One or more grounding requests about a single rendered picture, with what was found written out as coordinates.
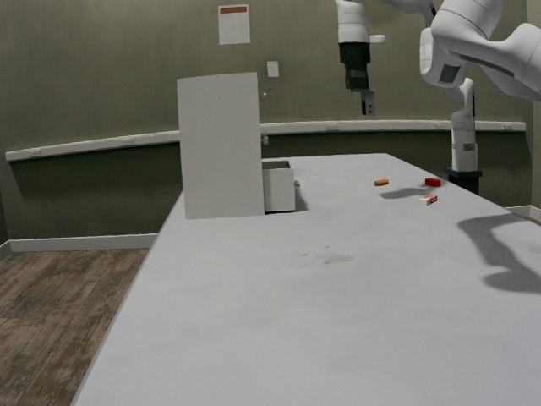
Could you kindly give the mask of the red eraser with white tip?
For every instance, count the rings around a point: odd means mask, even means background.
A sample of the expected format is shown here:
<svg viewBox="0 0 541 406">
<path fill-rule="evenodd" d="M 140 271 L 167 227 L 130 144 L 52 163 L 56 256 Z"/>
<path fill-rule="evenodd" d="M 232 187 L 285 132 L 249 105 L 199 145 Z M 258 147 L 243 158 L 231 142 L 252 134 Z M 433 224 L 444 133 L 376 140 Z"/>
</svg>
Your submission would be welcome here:
<svg viewBox="0 0 541 406">
<path fill-rule="evenodd" d="M 418 204 L 421 206 L 428 206 L 434 202 L 436 202 L 438 199 L 438 195 L 427 195 L 421 199 L 418 200 Z"/>
</svg>

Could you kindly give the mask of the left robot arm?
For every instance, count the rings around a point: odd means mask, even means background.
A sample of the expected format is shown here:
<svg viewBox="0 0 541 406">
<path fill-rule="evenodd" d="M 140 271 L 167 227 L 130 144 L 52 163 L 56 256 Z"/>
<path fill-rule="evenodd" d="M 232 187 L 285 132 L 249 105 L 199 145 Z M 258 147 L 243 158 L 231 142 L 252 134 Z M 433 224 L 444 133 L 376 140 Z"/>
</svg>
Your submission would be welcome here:
<svg viewBox="0 0 541 406">
<path fill-rule="evenodd" d="M 469 62 L 478 63 L 506 94 L 541 102 L 541 30 L 524 23 L 506 40 L 489 41 L 501 15 L 501 0 L 445 0 L 420 36 L 422 78 L 459 87 Z"/>
</svg>

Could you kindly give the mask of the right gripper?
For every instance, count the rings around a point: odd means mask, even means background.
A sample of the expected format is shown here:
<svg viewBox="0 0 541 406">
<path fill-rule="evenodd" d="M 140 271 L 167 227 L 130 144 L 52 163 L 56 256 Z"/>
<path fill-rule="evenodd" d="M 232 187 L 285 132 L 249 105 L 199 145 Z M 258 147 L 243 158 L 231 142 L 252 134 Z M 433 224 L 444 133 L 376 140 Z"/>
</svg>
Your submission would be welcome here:
<svg viewBox="0 0 541 406">
<path fill-rule="evenodd" d="M 343 23 L 339 24 L 338 39 L 340 63 L 344 63 L 346 70 L 346 89 L 361 92 L 362 115 L 375 116 L 374 89 L 369 89 L 367 73 L 367 63 L 370 63 L 369 46 L 386 44 L 386 37 L 369 36 L 366 24 Z"/>
</svg>

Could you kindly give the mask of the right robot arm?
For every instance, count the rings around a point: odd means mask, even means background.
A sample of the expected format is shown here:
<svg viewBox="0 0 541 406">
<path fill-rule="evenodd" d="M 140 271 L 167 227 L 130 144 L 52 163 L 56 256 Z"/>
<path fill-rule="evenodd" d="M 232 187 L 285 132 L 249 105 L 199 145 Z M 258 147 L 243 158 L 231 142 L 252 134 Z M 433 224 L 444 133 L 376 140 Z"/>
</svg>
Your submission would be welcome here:
<svg viewBox="0 0 541 406">
<path fill-rule="evenodd" d="M 374 0 L 385 3 L 405 14 L 421 13 L 426 28 L 431 27 L 437 14 L 432 0 Z M 365 7 L 351 0 L 334 0 L 338 12 L 338 24 L 366 24 Z M 457 88 L 445 88 L 451 102 L 464 103 L 459 112 L 451 115 L 452 169 L 462 172 L 478 170 L 478 145 L 475 144 L 475 86 L 466 78 Z"/>
</svg>

